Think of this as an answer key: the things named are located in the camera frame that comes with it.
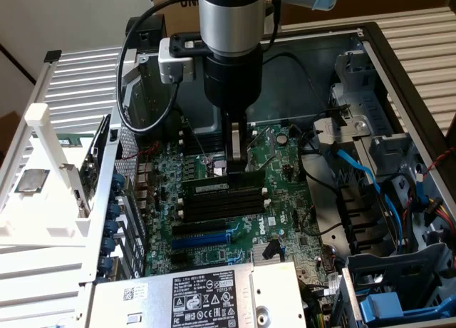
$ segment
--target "white wall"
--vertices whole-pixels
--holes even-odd
[[[37,78],[49,50],[121,45],[128,19],[149,6],[150,0],[0,0],[0,42]],[[0,59],[0,116],[6,101],[25,105],[23,93],[30,92],[24,86],[20,96],[11,95],[23,76],[5,65]]]

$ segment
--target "black cylinder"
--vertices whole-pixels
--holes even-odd
[[[261,93],[261,46],[242,57],[204,58],[204,92],[207,99],[228,114],[244,112]]]

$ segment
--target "green circuit board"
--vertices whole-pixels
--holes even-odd
[[[255,128],[259,136],[249,151],[249,169],[264,168],[265,186],[270,199],[265,212],[257,215],[234,217],[227,220],[230,228],[239,226],[233,233],[229,245],[213,245],[186,249],[188,262],[174,265],[169,256],[172,227],[182,225],[177,215],[177,199],[182,191],[182,181],[211,176],[202,162],[203,155],[182,156],[177,144],[168,144],[151,157],[150,163],[158,175],[149,173],[150,183],[161,189],[165,187],[167,196],[160,202],[160,210],[152,203],[147,204],[145,222],[148,229],[145,275],[163,275],[179,269],[217,266],[228,262],[251,262],[255,245],[267,244],[271,239],[279,239],[284,248],[285,260],[294,262],[296,272],[305,282],[323,284],[326,275],[322,267],[316,267],[316,257],[322,256],[322,247],[317,237],[310,237],[296,229],[296,215],[299,220],[310,210],[311,196],[306,182],[299,180],[298,154],[295,138],[280,146],[276,139],[279,134],[289,136],[288,128],[270,125]],[[206,155],[214,160],[222,155]],[[293,168],[292,175],[286,175],[285,168]],[[310,230],[318,231],[316,225]]]

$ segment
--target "power supply label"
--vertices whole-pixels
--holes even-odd
[[[172,328],[236,328],[234,271],[174,278]]]

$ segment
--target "silver cylinder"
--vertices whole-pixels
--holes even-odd
[[[264,0],[240,7],[225,7],[199,0],[201,37],[221,56],[238,57],[254,50],[264,30]]]

